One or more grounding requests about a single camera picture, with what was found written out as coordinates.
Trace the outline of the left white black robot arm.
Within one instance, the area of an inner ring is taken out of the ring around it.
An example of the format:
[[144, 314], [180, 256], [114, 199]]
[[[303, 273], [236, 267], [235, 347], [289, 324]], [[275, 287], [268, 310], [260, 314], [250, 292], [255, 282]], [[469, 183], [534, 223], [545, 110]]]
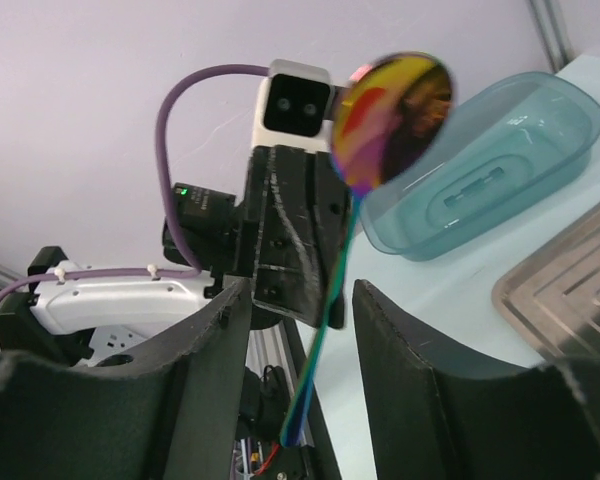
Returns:
[[326, 153], [259, 146], [242, 199], [183, 183], [173, 198], [197, 271], [186, 268], [169, 232], [162, 245], [172, 269], [83, 268], [61, 248], [43, 248], [24, 279], [0, 290], [0, 348], [94, 365], [198, 311], [228, 277], [250, 283], [253, 329], [287, 318], [319, 325], [348, 203]]

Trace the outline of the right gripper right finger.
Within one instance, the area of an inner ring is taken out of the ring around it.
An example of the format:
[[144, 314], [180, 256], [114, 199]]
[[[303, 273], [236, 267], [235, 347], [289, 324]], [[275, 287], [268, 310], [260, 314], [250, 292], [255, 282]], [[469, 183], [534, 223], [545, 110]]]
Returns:
[[355, 334], [381, 479], [600, 479], [600, 358], [525, 368], [425, 324], [372, 283]]

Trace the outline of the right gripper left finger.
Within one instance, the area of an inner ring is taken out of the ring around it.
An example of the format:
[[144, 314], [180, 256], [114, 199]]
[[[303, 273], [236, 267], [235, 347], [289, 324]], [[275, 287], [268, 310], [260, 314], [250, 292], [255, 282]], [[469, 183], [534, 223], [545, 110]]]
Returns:
[[0, 353], [0, 479], [226, 479], [249, 285], [96, 367]]

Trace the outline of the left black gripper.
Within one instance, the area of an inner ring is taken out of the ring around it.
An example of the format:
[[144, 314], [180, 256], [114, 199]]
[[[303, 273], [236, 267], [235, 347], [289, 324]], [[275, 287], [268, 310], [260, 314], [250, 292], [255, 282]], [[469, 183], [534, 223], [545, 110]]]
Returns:
[[250, 281], [252, 329], [285, 318], [318, 325], [348, 201], [327, 153], [282, 145], [252, 150], [232, 271]]

